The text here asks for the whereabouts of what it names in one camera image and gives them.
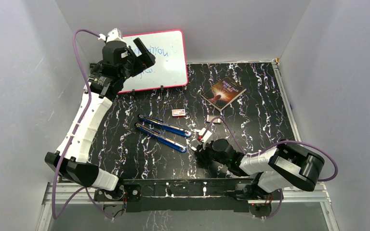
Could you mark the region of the whiteboard with pink frame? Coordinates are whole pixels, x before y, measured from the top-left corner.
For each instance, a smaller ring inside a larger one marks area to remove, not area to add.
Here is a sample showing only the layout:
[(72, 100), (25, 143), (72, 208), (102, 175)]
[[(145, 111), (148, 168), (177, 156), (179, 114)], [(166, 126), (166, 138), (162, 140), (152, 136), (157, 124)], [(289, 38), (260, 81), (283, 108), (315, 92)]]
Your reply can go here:
[(156, 63), (128, 78), (120, 93), (180, 87), (188, 84), (186, 52), (182, 30), (167, 30), (135, 35), (125, 35), (123, 39), (137, 56), (141, 55), (133, 40), (139, 38), (147, 50), (156, 58)]

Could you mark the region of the staple box tray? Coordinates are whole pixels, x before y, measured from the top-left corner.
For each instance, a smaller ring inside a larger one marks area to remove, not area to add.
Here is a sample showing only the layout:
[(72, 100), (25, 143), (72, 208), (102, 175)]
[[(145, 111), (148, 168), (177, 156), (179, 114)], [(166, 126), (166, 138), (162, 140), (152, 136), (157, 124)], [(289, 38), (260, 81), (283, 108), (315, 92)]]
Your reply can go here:
[(221, 124), (222, 121), (219, 116), (216, 115), (207, 115), (205, 119), (206, 123), (214, 123), (214, 124)]

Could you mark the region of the small red staple box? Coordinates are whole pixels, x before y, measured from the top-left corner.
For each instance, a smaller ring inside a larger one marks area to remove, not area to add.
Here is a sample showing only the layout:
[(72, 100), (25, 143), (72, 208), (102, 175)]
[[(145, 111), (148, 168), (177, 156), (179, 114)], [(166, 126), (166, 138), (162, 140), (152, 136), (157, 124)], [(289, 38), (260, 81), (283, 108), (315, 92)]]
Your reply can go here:
[(173, 109), (172, 110), (172, 116), (173, 117), (186, 116), (186, 111), (185, 111), (185, 109)]

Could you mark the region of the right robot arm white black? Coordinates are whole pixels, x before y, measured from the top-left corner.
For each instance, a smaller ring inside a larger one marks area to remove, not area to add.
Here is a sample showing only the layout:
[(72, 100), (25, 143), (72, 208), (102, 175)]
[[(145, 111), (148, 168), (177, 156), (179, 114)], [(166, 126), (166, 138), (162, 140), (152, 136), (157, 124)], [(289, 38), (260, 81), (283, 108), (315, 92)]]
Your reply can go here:
[(322, 156), (292, 141), (281, 141), (257, 154), (237, 152), (225, 139), (192, 150), (205, 164), (218, 162), (236, 177), (253, 177), (251, 184), (235, 186), (233, 197), (237, 200), (265, 199), (286, 187), (311, 192), (325, 164)]

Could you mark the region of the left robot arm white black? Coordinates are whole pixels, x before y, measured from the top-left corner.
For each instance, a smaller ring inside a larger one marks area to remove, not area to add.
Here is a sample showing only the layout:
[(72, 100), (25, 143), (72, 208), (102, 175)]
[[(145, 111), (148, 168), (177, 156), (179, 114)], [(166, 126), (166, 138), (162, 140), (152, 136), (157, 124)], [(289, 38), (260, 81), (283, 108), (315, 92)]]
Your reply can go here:
[(124, 82), (155, 64), (155, 56), (141, 39), (135, 38), (133, 42), (140, 55), (136, 55), (124, 41), (105, 43), (102, 60), (91, 64), (88, 85), (84, 88), (80, 108), (65, 139), (54, 153), (48, 152), (44, 159), (57, 176), (86, 188), (106, 190), (112, 200), (124, 196), (124, 186), (119, 184), (116, 175), (91, 164), (88, 158), (100, 123), (123, 89)]

